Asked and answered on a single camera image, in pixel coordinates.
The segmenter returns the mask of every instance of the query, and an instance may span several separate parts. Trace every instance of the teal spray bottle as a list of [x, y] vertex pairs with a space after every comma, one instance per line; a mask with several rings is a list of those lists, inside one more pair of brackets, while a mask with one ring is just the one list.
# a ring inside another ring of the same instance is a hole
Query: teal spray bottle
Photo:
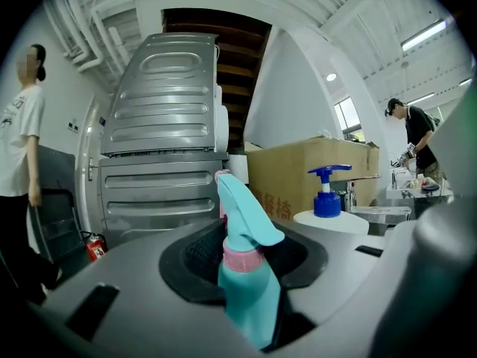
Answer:
[[218, 285], [225, 312], [257, 349], [272, 343], [280, 285], [260, 248], [281, 242], [277, 230], [249, 189], [231, 174], [218, 176], [218, 194], [228, 219]]

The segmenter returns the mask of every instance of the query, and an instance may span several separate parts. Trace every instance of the black t-shirt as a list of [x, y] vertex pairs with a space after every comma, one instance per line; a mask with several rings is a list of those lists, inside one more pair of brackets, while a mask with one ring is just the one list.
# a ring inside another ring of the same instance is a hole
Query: black t-shirt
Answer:
[[[426, 113], [419, 107], [410, 106], [408, 108], [408, 118], [405, 120], [405, 129], [408, 132], [408, 143], [417, 145], [423, 136], [425, 136], [429, 130], [432, 130], [431, 119], [429, 119]], [[417, 153], [416, 167], [426, 169], [435, 161], [434, 154], [431, 149], [426, 146]]]

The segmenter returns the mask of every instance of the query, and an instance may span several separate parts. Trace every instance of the spray nozzle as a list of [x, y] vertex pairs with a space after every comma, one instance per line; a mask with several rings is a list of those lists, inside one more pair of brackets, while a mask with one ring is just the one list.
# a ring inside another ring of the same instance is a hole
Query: spray nozzle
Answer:
[[334, 164], [331, 166], [318, 167], [317, 169], [308, 171], [308, 173], [319, 176], [321, 183], [329, 183], [329, 176], [336, 170], [351, 170], [351, 166], [349, 164]]
[[285, 238], [252, 192], [232, 174], [218, 176], [218, 194], [228, 219], [227, 247], [231, 250], [252, 251], [259, 245], [275, 245]]

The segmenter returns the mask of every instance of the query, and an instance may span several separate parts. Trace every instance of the red fire extinguisher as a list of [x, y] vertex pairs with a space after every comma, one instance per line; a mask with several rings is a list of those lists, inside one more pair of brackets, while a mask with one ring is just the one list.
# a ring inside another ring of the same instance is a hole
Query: red fire extinguisher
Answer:
[[88, 234], [83, 241], [86, 241], [86, 249], [88, 251], [89, 259], [93, 262], [97, 259], [101, 259], [107, 252], [106, 239], [104, 236], [93, 232], [86, 232], [84, 230], [82, 230], [81, 233]]

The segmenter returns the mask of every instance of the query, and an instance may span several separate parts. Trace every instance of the white wall panel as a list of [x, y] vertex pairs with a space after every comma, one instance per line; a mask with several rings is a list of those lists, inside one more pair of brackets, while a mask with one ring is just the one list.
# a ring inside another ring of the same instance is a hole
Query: white wall panel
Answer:
[[402, 153], [406, 151], [408, 145], [408, 134], [405, 130], [404, 120], [388, 116], [385, 120], [385, 137], [388, 144], [389, 160], [398, 160]]
[[324, 131], [341, 138], [328, 93], [290, 35], [278, 33], [265, 57], [244, 140], [269, 148]]
[[397, 28], [399, 42], [449, 15], [437, 0], [384, 0]]
[[385, 188], [391, 181], [391, 170], [388, 161], [388, 143], [384, 135], [384, 113], [377, 110], [366, 84], [342, 51], [336, 49], [332, 53], [331, 62], [353, 100], [364, 138], [367, 142], [374, 142], [380, 149], [379, 172], [381, 178], [378, 185], [380, 188]]

